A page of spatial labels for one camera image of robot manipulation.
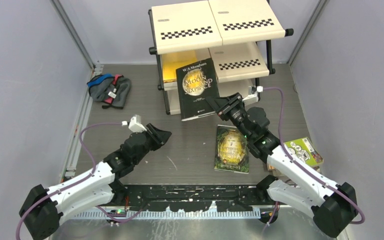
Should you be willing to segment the black Moon and Sixpence book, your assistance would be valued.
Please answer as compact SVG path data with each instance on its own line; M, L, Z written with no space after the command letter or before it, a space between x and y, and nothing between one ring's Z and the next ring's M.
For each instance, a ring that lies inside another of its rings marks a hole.
M220 96L216 69L211 57L177 68L176 82L183 122L215 114L206 101L207 97Z

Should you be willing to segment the green Alice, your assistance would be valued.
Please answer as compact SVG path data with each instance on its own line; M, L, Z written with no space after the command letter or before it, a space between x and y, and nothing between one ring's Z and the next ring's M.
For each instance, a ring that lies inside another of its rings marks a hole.
M239 174L250 171L248 142L235 126L216 127L214 170Z

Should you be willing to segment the yellow hardcover book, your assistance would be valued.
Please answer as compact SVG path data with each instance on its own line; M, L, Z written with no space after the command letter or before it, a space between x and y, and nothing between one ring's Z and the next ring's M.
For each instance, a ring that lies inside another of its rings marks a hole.
M162 54L163 83L172 83L177 80L176 70L197 62L195 50Z

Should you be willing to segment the lime green cartoon book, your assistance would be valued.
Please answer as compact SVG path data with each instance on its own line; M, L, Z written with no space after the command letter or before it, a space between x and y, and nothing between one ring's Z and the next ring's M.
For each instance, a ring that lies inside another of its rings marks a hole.
M308 137L286 141L284 144L292 156L297 157L316 172L321 173L321 165L324 160Z

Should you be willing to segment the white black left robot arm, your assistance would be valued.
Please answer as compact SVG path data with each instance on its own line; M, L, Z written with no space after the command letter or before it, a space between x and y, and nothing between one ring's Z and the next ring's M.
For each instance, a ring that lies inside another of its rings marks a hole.
M27 194L20 210L16 239L24 225L34 240L44 240L77 214L111 203L121 206L126 188L120 179L131 173L150 151L164 146L172 133L151 123L126 122L131 130L120 147L82 174L50 187L38 184Z

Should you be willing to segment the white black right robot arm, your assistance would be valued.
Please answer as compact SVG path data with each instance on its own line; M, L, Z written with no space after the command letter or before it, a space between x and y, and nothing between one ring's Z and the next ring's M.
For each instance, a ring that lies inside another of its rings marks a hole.
M257 185L261 204L287 204L312 218L319 230L331 238L363 215L355 188L347 182L338 184L291 155L286 145L269 131L270 120L263 108L246 109L239 93L205 100L223 121L230 121L239 130L255 158L275 167L297 185L292 187L276 177L265 177Z

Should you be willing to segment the grey blue red cloth bag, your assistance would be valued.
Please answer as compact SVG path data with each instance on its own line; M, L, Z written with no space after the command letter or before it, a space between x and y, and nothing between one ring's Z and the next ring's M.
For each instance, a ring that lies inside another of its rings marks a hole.
M88 95L102 109L124 109L132 81L122 74L99 74L86 83Z

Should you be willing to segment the cream three-tier shelf rack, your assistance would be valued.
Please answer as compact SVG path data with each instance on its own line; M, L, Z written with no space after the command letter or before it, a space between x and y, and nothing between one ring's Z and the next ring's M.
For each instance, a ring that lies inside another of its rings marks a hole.
M261 78L275 73L272 40L294 34L281 25L267 0L200 0L153 6L148 10L156 57L158 89L165 112L180 114L178 90L163 87L163 54L195 51L197 61L212 58L221 96L249 86L262 86Z

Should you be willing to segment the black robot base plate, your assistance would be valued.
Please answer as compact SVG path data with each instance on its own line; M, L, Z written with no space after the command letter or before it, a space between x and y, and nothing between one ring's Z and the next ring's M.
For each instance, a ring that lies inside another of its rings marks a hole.
M129 207L150 212L251 211L253 206L272 206L275 201L255 184L130 184L104 206Z

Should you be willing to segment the aluminium frame rail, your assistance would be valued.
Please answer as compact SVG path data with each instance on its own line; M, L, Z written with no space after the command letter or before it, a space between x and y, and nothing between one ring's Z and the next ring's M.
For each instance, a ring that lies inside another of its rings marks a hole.
M63 164L61 173L58 176L59 177L58 183L62 183L64 181L66 170L67 168L71 167L71 162L73 159L72 155L76 153L76 149L77 149L78 131L79 129L83 128L83 125L84 125L83 122L86 118L85 115L87 115L87 112L90 110L89 98L90 97L88 94L88 87L86 86L83 91L78 113L76 114L72 133L70 134L70 140L67 146L65 162Z

